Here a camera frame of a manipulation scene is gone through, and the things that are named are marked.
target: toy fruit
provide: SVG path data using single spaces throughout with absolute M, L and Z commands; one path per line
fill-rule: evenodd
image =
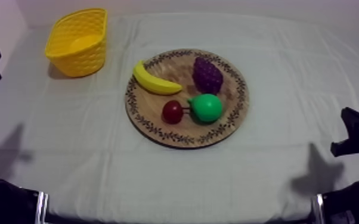
M 222 104 L 218 97 L 212 94 L 201 94 L 188 99 L 191 110 L 201 122 L 215 122 L 222 113 Z
M 181 104 L 176 101 L 168 101 L 163 107 L 164 121 L 169 124 L 177 124 L 182 120 L 184 112 Z
M 159 95 L 171 95 L 181 91 L 182 86 L 156 76 L 152 76 L 143 66 L 143 61 L 139 61 L 134 67 L 134 76 L 143 88 Z
M 197 90 L 204 94 L 216 95 L 223 83 L 221 71 L 210 61 L 201 57 L 195 59 L 192 78 Z

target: yellow banana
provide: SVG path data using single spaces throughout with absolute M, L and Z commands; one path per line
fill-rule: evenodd
M 152 76 L 146 71 L 143 61 L 139 61 L 134 67 L 134 76 L 143 88 L 155 94 L 171 95 L 182 90 L 182 86 L 177 83 Z

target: white tablecloth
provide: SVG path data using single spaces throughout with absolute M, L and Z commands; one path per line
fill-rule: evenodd
M 51 196 L 53 213 L 101 221 L 252 222 L 303 217 L 309 197 L 359 180 L 341 109 L 359 111 L 359 37 L 313 24 L 227 14 L 110 17 L 105 66 L 64 79 L 28 31 L 0 82 L 0 177 Z M 241 127 L 203 150 L 145 139 L 124 108 L 140 59 L 198 48 L 244 75 Z

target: yellow basket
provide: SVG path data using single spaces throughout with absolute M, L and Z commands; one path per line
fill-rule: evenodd
M 90 8 L 59 19 L 45 55 L 65 75 L 81 77 L 102 68 L 106 59 L 107 11 Z

